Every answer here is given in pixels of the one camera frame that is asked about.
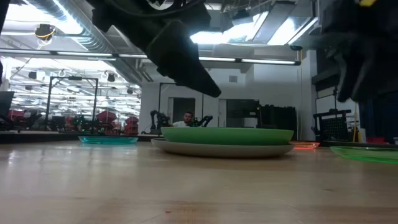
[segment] black stand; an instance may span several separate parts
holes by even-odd
[[[56,78],[58,82],[52,86],[52,80]],[[45,110],[45,119],[44,119],[44,131],[47,130],[47,123],[49,121],[49,113],[50,113],[50,100],[51,100],[51,89],[57,84],[65,79],[65,77],[50,77],[50,85],[49,85],[49,97],[47,98],[47,108]],[[82,80],[94,80],[95,81],[95,94],[94,94],[94,107],[93,107],[93,119],[91,120],[91,133],[94,134],[94,120],[95,120],[95,109],[97,105],[97,91],[98,91],[98,79],[97,78],[83,78],[83,77],[67,77],[68,80],[74,81],[82,81]]]

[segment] doorway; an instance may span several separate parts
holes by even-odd
[[[194,98],[169,98],[169,116],[172,122],[182,121],[185,112],[195,112]]]

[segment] person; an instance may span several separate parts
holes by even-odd
[[[192,119],[193,119],[193,113],[187,111],[184,114],[184,120],[173,123],[173,127],[188,127],[191,125]]]

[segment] green translucent plate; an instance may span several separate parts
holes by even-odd
[[[261,128],[162,128],[167,141],[235,146],[288,145],[293,131]]]
[[[85,144],[134,144],[138,141],[138,138],[96,136],[79,136],[79,139]]]
[[[398,149],[376,147],[331,147],[335,154],[346,159],[398,164]]]

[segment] stacked plates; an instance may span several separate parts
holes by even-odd
[[[153,139],[166,152],[204,157],[256,158],[283,155],[293,149],[293,131],[254,128],[162,128]]]

